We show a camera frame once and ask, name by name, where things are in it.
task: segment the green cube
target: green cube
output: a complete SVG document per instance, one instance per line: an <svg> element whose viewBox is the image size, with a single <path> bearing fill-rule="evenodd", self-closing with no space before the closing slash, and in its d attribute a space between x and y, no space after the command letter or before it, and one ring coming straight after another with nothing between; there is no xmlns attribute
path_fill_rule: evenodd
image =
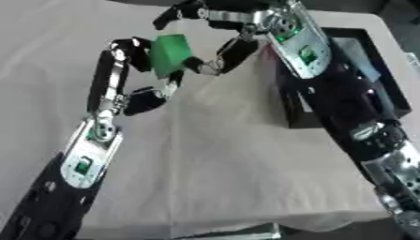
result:
<svg viewBox="0 0 420 240"><path fill-rule="evenodd" d="M150 49L152 68L158 79L167 78L171 73L182 69L182 63L190 56L191 49L182 34L159 36Z"/></svg>

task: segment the metal finger segment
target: metal finger segment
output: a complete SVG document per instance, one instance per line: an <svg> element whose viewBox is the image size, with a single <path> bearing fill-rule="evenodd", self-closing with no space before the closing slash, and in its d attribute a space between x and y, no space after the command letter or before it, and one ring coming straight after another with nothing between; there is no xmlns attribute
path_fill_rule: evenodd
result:
<svg viewBox="0 0 420 240"><path fill-rule="evenodd" d="M170 75L167 83L160 89L144 87L133 91L128 97L128 104L124 109L124 114L131 116L137 113L149 112L162 106L181 86L183 76L183 71L175 71Z"/></svg>
<svg viewBox="0 0 420 240"><path fill-rule="evenodd" d="M189 57L184 66L196 73L217 76L228 73L241 65L251 54L258 50L258 41L246 41L235 37L226 42L218 51L217 59L204 62L198 57Z"/></svg>
<svg viewBox="0 0 420 240"><path fill-rule="evenodd" d="M187 0L180 4L174 5L162 14L158 16L154 21L153 25L157 30L162 30L170 22L177 21L180 19L200 19L200 9L204 8L202 1Z"/></svg>

